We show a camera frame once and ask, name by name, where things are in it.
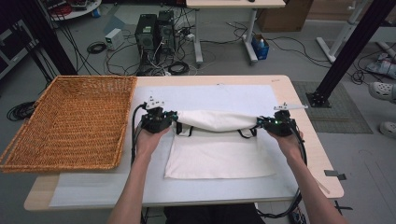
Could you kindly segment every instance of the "table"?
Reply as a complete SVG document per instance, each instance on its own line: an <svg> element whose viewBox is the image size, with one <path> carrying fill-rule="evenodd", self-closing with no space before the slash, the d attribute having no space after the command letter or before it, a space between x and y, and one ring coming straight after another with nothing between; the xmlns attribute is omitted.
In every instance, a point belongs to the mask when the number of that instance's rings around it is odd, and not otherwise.
<svg viewBox="0 0 396 224"><path fill-rule="evenodd" d="M194 50L195 50L195 61L198 65L204 62L201 50L201 42L199 36L200 27L200 8L224 8L224 7L238 7L238 8L252 8L249 18L249 25L247 28L247 34L243 35L243 41L247 49L247 53L250 58L250 63L256 63L258 61L256 53L251 47L251 38L253 32L254 21L256 20L256 14L258 8L271 8L271 7L284 7L285 2L283 0L255 0L249 2L248 0L187 0L187 7L195 8L195 37L194 37Z"/></svg>
<svg viewBox="0 0 396 224"><path fill-rule="evenodd" d="M301 103L289 78L286 76L140 77L137 86L193 86L219 83L229 85L271 85L276 99L280 104L284 102L288 102L289 104ZM320 188L328 198L342 197L344 191L338 178L335 176L326 176L323 172L323 170L332 170L332 165L305 111L291 110L290 114L292 118L296 119L300 129L304 132L308 168L318 181ZM54 208L49 207L49 204L58 180L59 174L40 175L25 201L25 209L30 211L53 210ZM255 202L258 201L268 201L268 199L255 200Z"/></svg>

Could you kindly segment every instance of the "table leg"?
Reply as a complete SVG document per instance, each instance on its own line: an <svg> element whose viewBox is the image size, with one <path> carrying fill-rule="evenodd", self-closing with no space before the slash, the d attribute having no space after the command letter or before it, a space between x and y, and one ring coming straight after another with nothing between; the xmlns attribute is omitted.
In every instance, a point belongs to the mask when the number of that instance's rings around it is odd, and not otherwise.
<svg viewBox="0 0 396 224"><path fill-rule="evenodd" d="M201 42L199 39L199 9L195 9L195 36L194 36L194 51L195 51L195 61L197 64L204 62L202 57Z"/></svg>
<svg viewBox="0 0 396 224"><path fill-rule="evenodd" d="M250 21L249 25L247 28L247 34L243 35L245 47L247 48L247 53L250 58L250 63L256 63L258 61L256 53L253 50L253 47L251 47L251 34L253 33L253 26L254 26L254 21L256 20L256 13L257 13L257 8L253 8L251 10L250 14Z"/></svg>

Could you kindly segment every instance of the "human hand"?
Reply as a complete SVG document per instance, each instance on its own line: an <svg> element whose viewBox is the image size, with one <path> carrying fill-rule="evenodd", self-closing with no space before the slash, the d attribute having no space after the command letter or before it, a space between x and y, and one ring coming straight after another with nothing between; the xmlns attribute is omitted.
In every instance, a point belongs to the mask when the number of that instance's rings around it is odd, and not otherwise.
<svg viewBox="0 0 396 224"><path fill-rule="evenodd" d="M150 133L142 130L136 141L136 157L150 158L160 143L161 137L169 131L169 128L162 130L160 133Z"/></svg>
<svg viewBox="0 0 396 224"><path fill-rule="evenodd" d="M272 137L274 137L279 144L280 150L282 151L283 155L285 155L287 160L301 160L302 155L300 151L300 145L297 140L297 137L292 134L289 136L281 137L277 136L274 133L268 132ZM299 132L301 138L303 139L304 134Z"/></svg>

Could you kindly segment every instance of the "forearm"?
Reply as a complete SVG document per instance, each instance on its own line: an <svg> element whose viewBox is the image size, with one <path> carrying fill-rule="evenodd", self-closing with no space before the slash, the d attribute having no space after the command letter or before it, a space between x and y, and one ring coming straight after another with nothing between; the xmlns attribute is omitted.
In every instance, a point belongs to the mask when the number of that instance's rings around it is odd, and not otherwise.
<svg viewBox="0 0 396 224"><path fill-rule="evenodd" d="M318 187L315 178L301 158L288 157L288 164L303 195L306 211L312 224L347 223Z"/></svg>
<svg viewBox="0 0 396 224"><path fill-rule="evenodd" d="M122 194L111 212L107 223L140 223L143 190L148 167L149 157L136 157Z"/></svg>

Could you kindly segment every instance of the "white sneaker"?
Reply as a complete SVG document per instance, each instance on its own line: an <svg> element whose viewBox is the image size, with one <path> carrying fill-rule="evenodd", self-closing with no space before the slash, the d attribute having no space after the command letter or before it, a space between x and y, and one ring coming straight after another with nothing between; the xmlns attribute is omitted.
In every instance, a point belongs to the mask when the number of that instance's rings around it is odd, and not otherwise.
<svg viewBox="0 0 396 224"><path fill-rule="evenodd" d="M372 82L369 85L369 92L375 99L396 104L396 84Z"/></svg>
<svg viewBox="0 0 396 224"><path fill-rule="evenodd" d="M385 136L396 138L396 123L392 122L381 122L379 124L379 131Z"/></svg>

